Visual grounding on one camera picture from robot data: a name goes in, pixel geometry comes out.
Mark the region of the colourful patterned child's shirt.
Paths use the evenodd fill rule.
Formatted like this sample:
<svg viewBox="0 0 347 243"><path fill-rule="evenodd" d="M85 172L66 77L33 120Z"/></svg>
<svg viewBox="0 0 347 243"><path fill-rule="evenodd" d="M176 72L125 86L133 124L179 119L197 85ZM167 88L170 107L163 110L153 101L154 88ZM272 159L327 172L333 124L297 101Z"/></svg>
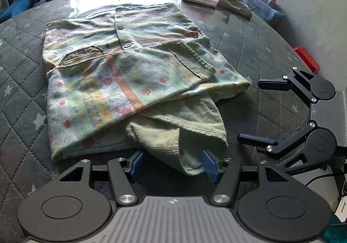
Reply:
<svg viewBox="0 0 347 243"><path fill-rule="evenodd" d="M42 69L54 161L141 147L191 176L227 149L216 102L250 85L173 3L50 22Z"/></svg>

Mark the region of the translucent storage box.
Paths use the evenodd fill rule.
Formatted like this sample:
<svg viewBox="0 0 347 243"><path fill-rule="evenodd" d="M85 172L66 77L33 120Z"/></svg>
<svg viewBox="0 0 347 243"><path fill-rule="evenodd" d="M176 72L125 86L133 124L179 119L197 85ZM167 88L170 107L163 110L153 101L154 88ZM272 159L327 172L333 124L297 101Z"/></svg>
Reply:
<svg viewBox="0 0 347 243"><path fill-rule="evenodd" d="M243 0L243 3L247 5L254 14L272 27L275 27L285 16L284 13L272 8L262 0Z"/></svg>

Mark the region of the cream crumpled garment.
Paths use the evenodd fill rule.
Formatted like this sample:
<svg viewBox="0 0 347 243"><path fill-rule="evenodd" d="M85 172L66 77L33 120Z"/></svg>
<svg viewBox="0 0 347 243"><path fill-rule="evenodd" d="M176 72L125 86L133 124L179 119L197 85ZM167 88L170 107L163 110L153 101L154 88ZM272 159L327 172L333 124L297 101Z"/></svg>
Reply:
<svg viewBox="0 0 347 243"><path fill-rule="evenodd" d="M218 6L229 11L235 12L245 18L251 19L252 12L250 8L239 0L219 0Z"/></svg>

